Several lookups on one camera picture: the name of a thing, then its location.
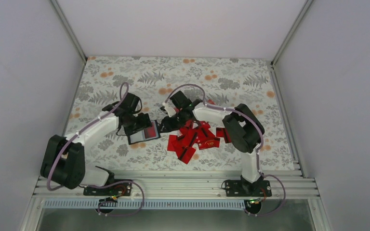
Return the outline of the black leather card holder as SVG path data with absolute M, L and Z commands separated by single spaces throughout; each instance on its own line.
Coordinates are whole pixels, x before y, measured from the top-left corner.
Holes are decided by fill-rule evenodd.
M 132 145 L 140 142 L 156 140 L 159 139 L 160 137 L 161 134 L 158 128 L 157 120 L 151 120 L 150 127 L 128 136 L 128 144 Z

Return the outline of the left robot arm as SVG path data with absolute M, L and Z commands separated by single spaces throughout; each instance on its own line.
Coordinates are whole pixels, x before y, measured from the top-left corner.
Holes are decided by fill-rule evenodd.
M 112 131 L 123 128 L 130 136 L 151 127 L 149 115 L 142 113 L 141 109 L 141 99 L 132 93 L 125 93 L 121 101 L 105 106 L 80 130 L 66 136 L 52 136 L 40 168 L 40 175 L 47 179 L 47 189 L 54 191 L 61 187 L 91 186 L 103 195 L 112 193 L 115 188 L 112 172 L 86 164 L 85 155 Z

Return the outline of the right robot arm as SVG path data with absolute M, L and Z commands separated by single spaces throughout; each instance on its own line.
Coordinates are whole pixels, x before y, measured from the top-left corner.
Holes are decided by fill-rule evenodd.
M 160 108 L 166 116 L 160 123 L 160 130 L 172 132 L 179 130 L 187 121 L 214 123 L 229 135 L 233 146 L 241 153 L 242 191 L 253 196 L 260 190 L 259 178 L 262 176 L 258 152 L 263 146 L 263 125 L 251 109 L 243 103 L 235 107 L 222 107 L 208 103 L 205 99 L 191 101 L 182 91 L 176 92 L 162 103 Z

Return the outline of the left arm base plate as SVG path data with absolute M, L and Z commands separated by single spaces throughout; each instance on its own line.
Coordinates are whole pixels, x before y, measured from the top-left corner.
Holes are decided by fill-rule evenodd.
M 83 195 L 84 196 L 130 196 L 132 190 L 132 181 L 130 180 L 123 180 L 123 183 L 99 189 L 93 187 L 86 187 L 84 188 Z

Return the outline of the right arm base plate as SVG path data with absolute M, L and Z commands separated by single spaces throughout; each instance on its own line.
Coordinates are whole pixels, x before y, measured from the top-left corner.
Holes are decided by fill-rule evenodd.
M 242 182 L 242 180 L 225 180 L 221 188 L 227 197 L 271 197 L 270 182 L 262 180 L 255 183 Z

